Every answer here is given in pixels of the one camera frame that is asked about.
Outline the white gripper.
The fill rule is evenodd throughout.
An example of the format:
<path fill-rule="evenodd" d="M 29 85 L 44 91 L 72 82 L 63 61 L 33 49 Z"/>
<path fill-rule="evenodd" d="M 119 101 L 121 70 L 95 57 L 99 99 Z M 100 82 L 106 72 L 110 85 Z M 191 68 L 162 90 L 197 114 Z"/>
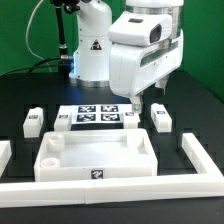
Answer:
<path fill-rule="evenodd" d="M 177 69 L 183 57 L 183 32 L 175 39 L 148 47 L 114 44 L 109 59 L 109 83 L 112 92 L 131 100 L 134 113 L 140 113 L 137 95 L 155 84 L 165 89 L 169 75 Z"/>

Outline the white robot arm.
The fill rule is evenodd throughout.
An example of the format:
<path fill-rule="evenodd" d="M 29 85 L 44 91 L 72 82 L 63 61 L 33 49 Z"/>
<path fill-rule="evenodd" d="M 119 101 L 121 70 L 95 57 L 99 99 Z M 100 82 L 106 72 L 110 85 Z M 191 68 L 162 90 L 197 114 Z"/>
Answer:
<path fill-rule="evenodd" d="M 141 112 L 143 91 L 164 88 L 181 65 L 183 5 L 184 0 L 125 0 L 125 11 L 113 20 L 102 0 L 81 0 L 71 77 L 88 87 L 108 86 Z"/>

